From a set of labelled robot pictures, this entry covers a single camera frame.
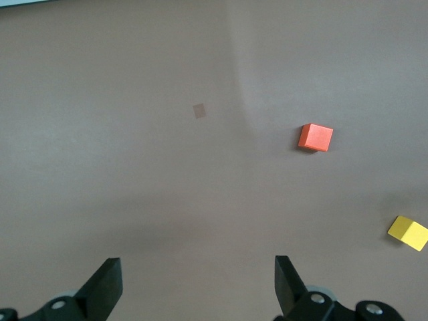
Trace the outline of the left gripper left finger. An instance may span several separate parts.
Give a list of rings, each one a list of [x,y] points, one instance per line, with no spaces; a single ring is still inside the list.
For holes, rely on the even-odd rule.
[[[20,318],[0,308],[0,321],[107,321],[123,292],[120,258],[108,258],[73,295],[60,296]]]

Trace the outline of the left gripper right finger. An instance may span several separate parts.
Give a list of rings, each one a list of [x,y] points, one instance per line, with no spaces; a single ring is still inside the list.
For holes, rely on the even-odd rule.
[[[390,305],[363,300],[351,310],[303,283],[290,258],[275,256],[275,293],[282,315],[274,321],[405,321]]]

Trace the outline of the yellow cube block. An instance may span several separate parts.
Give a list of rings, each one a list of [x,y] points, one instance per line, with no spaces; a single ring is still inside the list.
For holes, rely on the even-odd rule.
[[[428,242],[428,228],[402,215],[396,217],[387,233],[416,251],[421,251]]]

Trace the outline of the orange cube block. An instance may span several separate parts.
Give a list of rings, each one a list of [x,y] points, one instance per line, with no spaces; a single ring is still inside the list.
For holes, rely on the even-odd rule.
[[[327,152],[334,129],[323,125],[308,123],[303,125],[298,147],[319,152]]]

